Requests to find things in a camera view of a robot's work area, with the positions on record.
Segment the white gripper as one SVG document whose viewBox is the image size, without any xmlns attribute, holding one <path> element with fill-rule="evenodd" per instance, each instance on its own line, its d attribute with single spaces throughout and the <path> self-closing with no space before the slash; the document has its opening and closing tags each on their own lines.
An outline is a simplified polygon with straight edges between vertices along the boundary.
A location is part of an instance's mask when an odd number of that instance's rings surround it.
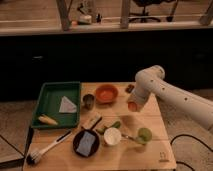
<svg viewBox="0 0 213 171">
<path fill-rule="evenodd" d="M 138 109 L 141 109 L 144 107 L 146 102 L 148 101 L 150 96 L 150 92 L 143 88 L 135 87 L 129 98 L 128 101 L 132 102 Z"/>
</svg>

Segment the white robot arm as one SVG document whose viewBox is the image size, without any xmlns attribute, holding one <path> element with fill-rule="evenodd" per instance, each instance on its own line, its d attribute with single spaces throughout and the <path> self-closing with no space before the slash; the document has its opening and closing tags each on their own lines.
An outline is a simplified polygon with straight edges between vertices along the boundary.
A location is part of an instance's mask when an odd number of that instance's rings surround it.
<svg viewBox="0 0 213 171">
<path fill-rule="evenodd" d="M 192 94 L 164 81 L 165 71 L 159 65 L 138 71 L 129 102 L 141 108 L 151 93 L 185 111 L 192 119 L 213 134 L 213 101 Z"/>
</svg>

